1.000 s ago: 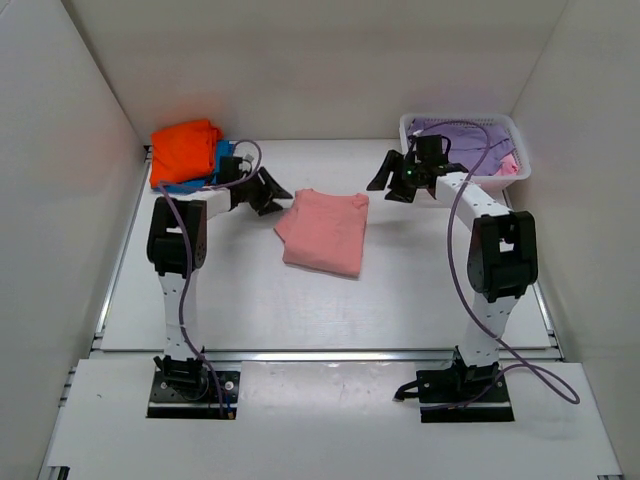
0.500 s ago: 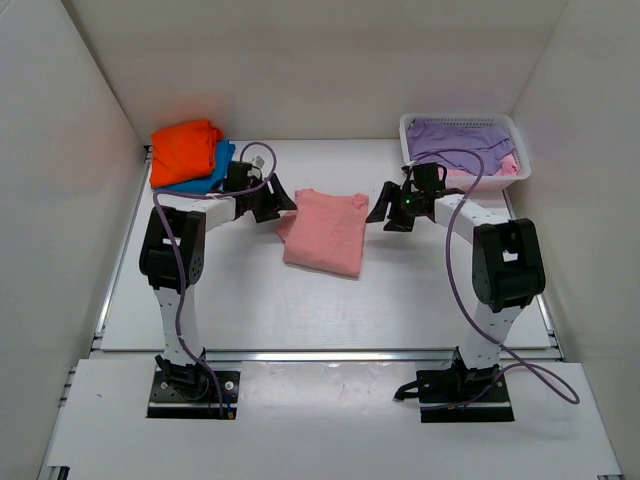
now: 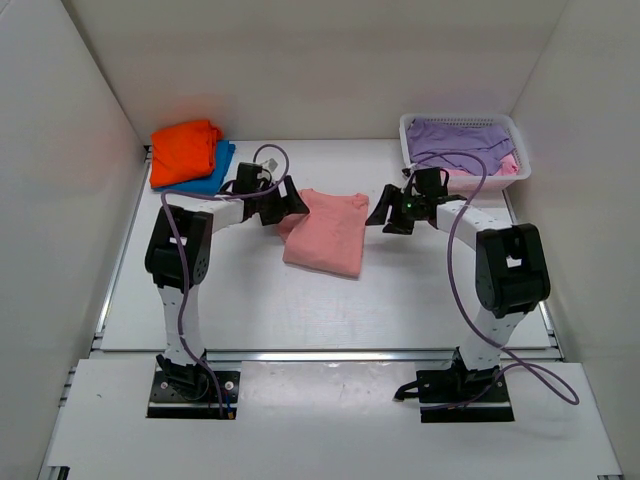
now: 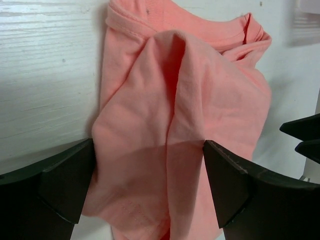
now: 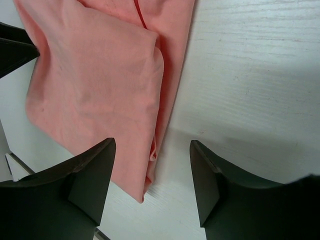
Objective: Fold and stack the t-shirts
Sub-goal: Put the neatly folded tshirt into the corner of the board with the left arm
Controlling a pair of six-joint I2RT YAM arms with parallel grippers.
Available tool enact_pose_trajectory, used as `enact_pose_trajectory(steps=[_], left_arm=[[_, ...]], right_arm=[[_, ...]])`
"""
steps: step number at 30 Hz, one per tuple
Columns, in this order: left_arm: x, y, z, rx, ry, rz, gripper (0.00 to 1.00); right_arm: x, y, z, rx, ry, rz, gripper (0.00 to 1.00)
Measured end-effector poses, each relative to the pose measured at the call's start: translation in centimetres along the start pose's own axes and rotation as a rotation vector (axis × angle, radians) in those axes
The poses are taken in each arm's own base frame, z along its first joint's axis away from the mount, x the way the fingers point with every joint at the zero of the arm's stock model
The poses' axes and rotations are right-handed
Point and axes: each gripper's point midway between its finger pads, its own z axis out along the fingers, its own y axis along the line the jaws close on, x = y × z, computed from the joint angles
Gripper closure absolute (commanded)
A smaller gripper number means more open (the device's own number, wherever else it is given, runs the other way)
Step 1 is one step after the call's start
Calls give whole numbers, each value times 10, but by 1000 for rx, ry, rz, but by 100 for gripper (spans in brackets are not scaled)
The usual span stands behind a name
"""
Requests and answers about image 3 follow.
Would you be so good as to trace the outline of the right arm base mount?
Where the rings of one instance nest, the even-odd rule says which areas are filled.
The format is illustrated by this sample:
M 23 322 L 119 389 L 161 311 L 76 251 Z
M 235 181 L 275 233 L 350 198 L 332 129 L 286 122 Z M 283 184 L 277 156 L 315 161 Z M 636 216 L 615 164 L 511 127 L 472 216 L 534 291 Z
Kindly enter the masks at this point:
M 422 423 L 509 423 L 515 420 L 506 381 L 498 366 L 469 370 L 454 359 L 445 370 L 418 370 L 399 387 L 396 402 L 417 399 Z

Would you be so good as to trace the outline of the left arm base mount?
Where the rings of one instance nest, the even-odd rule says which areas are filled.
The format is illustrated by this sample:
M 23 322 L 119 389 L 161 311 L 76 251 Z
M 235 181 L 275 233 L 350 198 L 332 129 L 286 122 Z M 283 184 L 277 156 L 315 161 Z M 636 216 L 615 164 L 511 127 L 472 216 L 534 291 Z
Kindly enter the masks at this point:
M 217 390 L 200 365 L 157 366 L 148 397 L 150 419 L 235 420 L 241 385 L 239 370 L 217 370 Z

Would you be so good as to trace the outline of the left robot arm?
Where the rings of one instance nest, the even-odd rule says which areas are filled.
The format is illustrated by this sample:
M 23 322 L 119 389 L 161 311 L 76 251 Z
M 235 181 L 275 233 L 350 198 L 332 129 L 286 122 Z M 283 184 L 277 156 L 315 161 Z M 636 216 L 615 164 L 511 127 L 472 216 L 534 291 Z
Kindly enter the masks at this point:
M 161 207 L 144 258 L 146 271 L 160 295 L 166 347 L 157 357 L 165 381 L 189 401 L 220 389 L 218 376 L 206 365 L 199 323 L 198 290 L 210 265 L 213 235 L 258 216 L 264 226 L 290 214 L 309 213 L 291 176 L 278 180 L 260 164 L 243 162 L 236 178 L 214 195 L 186 193 L 211 201 L 213 209 L 188 210 L 161 195 Z

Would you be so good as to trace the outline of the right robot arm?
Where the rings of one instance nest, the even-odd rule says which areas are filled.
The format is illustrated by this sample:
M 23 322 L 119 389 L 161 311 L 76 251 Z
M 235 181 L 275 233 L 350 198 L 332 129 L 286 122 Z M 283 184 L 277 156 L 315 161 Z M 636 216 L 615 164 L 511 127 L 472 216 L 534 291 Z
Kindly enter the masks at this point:
M 438 168 L 415 172 L 403 187 L 384 186 L 366 220 L 388 234 L 410 235 L 426 221 L 448 234 L 447 269 L 452 292 L 453 243 L 474 250 L 475 292 L 480 309 L 468 320 L 472 334 L 456 348 L 446 371 L 449 391 L 471 400 L 499 370 L 501 355 L 516 326 L 550 294 L 550 279 L 537 227 L 513 225 L 448 192 L 448 175 Z

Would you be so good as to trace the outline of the salmon pink t-shirt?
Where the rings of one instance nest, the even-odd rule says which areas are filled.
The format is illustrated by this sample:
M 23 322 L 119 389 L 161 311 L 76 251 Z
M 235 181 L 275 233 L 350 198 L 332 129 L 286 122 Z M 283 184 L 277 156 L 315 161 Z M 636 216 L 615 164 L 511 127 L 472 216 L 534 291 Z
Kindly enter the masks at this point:
M 299 194 L 309 212 L 290 214 L 277 225 L 284 242 L 284 263 L 358 278 L 369 197 L 361 193 L 329 195 L 314 189 L 302 189 Z

